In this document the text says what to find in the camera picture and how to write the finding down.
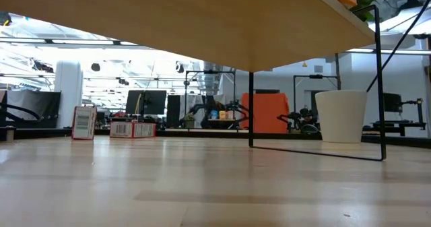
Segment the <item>orange panel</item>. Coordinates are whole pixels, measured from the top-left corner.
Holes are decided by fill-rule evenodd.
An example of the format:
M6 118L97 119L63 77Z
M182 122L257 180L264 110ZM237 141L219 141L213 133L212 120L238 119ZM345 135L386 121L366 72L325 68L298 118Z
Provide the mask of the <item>orange panel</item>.
M286 133L287 123L277 119L290 112L284 93L253 94L253 131L255 133Z

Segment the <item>white plant pot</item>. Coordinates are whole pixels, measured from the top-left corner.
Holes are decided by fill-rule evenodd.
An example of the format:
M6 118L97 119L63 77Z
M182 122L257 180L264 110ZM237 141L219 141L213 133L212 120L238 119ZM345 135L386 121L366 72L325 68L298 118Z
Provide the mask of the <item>white plant pot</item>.
M366 112L367 93L332 90L315 94L324 142L360 143Z

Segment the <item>black upright panel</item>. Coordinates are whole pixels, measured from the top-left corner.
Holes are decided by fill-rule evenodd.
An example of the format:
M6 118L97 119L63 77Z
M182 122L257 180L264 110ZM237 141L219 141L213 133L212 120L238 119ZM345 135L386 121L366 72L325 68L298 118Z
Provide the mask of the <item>black upright panel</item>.
M178 127L180 120L180 95L168 95L166 125L168 128Z

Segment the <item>wooden shelf with black legs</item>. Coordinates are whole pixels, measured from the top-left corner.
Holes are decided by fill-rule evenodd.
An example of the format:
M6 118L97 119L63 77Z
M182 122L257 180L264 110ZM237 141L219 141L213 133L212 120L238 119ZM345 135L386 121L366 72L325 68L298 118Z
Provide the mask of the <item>wooden shelf with black legs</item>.
M338 0L0 0L8 11L254 74L380 46Z

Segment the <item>red Froot Loops cereal box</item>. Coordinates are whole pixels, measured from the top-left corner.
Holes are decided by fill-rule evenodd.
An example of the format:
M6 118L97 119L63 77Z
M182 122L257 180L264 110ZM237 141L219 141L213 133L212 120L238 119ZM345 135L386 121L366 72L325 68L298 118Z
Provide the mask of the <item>red Froot Loops cereal box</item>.
M93 140L96 116L95 107L76 106L73 114L72 139Z
M110 124L110 137L137 139L156 136L156 124L113 122Z

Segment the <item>black monitor on stand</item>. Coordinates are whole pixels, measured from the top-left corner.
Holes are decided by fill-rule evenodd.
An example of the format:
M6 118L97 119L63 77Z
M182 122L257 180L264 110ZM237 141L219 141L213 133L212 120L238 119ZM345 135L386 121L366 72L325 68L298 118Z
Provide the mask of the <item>black monitor on stand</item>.
M424 131L427 123L424 121L422 105L424 103L422 98L416 100L402 101L400 94L384 93L384 111L395 112L401 116L404 105L415 105L418 112L418 120L410 121L407 119L384 121L383 126L386 133L397 133L401 137L405 137L405 130L407 128L419 128Z

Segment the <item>dark grey covered bench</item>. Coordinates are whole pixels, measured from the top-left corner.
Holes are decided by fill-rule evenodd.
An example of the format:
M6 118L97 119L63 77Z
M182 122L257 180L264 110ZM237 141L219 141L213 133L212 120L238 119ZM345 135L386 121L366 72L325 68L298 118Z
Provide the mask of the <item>dark grey covered bench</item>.
M6 94L5 102L35 112L40 117L40 121L37 123L36 118L27 112L7 108L7 112L26 120L26 122L15 121L6 117L3 118L5 120L3 125L11 125L17 128L56 128L60 101L60 92L10 90Z

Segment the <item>black metal rig frame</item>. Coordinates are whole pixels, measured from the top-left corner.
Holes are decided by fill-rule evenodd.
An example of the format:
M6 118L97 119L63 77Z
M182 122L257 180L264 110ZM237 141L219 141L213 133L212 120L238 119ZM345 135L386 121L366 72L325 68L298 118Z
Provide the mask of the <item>black metal rig frame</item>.
M212 82L213 86L215 85L215 83L218 83L218 85L220 86L220 82L223 79L222 74L228 74L231 75L231 77L226 76L227 79L231 79L233 86L233 100L236 100L236 72L235 71L214 71L212 69L209 70L201 70L201 71L186 71L185 72L185 81L184 81L184 86L185 86L185 99L184 99L184 109L185 109L185 114L184 116L189 112L189 110L194 106L192 106L191 108L188 108L187 102L188 102L188 95L191 93L191 91L188 91L188 88L190 87L190 83L191 82L197 82L199 84L199 82L204 82L204 91L206 93L205 98L203 99L202 103L198 103L198 104L206 104L208 102L215 102L216 103L216 109L213 110L226 110L226 105L227 104L222 104L220 101L217 101L215 96L213 94L209 94L210 88L209 88L209 84Z
M322 75L322 74L293 75L293 87L294 87L294 99L293 99L293 101L294 101L294 112L297 112L297 110L296 110L296 87L297 87L297 85L300 83L300 82L296 83L296 79L297 79L297 78L300 78L300 79L303 79L303 78L308 78L308 79L323 79L323 78L326 78L326 79L328 79L328 80L333 84L333 86L334 86L337 90L340 90L340 89L341 89L341 80L340 80L337 76L334 76L334 75ZM336 83L336 84L334 84L334 83L331 81L331 79L335 79L337 83Z

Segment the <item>black metal table frame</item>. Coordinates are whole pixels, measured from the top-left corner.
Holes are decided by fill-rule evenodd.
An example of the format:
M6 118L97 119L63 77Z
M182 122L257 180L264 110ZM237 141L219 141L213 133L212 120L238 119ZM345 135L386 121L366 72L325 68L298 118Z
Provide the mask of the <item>black metal table frame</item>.
M21 128L15 129L14 139L38 139L50 137L71 137L72 129L43 129L43 128ZM230 138L248 139L248 132L238 133L236 131L221 132L216 130L197 131L156 131L156 137L206 137L206 138ZM280 133L254 133L254 139L284 139L284 140L322 140L320 134L280 134ZM413 148L425 148L431 150L431 138L386 136L387 145L406 146Z

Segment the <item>white pillar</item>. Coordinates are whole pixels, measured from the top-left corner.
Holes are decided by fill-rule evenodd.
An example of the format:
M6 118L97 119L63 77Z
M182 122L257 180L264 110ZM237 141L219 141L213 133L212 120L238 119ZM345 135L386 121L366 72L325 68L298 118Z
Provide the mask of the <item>white pillar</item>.
M83 70L79 61L60 60L55 70L55 91L61 93L57 128L71 127L76 106L81 106Z

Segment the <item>black double monitor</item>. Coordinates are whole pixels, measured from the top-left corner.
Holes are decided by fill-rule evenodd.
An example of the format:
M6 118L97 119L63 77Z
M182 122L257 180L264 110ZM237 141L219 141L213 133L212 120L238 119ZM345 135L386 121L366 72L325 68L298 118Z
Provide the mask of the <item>black double monitor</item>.
M165 90L129 90L125 112L134 115L163 115Z

